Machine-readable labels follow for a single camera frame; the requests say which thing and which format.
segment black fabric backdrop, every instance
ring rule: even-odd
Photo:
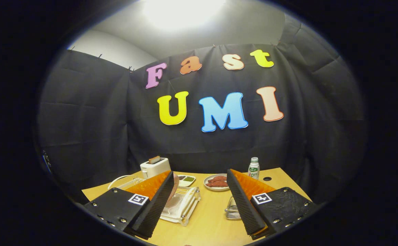
[[[264,68],[249,53],[268,52]],[[238,54],[245,67],[227,70],[222,56]],[[198,56],[202,68],[180,74],[181,62]],[[146,89],[146,69],[165,62],[159,85]],[[274,86],[284,118],[263,120],[258,88]],[[168,126],[157,99],[189,92],[187,117]],[[212,96],[223,106],[243,93],[244,129],[204,133],[198,101]],[[87,54],[66,51],[49,75],[38,116],[40,143],[58,179],[82,198],[93,187],[140,170],[152,156],[168,157],[181,172],[246,172],[256,156],[260,168],[281,167],[314,202],[333,198],[355,174],[366,145],[366,120],[357,82],[340,55],[318,34],[286,15],[279,45],[218,45],[146,65],[133,73]]]

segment ceiling light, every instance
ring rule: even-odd
[[[144,14],[160,29],[175,31],[205,24],[225,0],[142,0]]]

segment white toaster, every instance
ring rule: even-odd
[[[160,160],[154,164],[144,162],[140,164],[141,171],[143,172],[143,178],[149,179],[156,176],[164,171],[171,170],[169,159],[160,158]]]

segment bottle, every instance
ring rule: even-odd
[[[260,176],[260,164],[258,163],[258,157],[251,158],[251,164],[249,164],[248,176],[258,180]]]

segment meat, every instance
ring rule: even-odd
[[[208,187],[228,187],[228,184],[225,181],[219,180],[219,181],[214,181],[208,184],[205,184]]]
[[[216,182],[216,181],[226,181],[225,176],[216,176],[213,179],[210,179],[208,183]]]
[[[179,186],[179,177],[175,173],[173,173],[173,182],[174,182],[173,189],[172,189],[172,192],[169,195],[169,199],[167,199],[167,202],[172,199],[172,197],[176,193],[177,187]]]

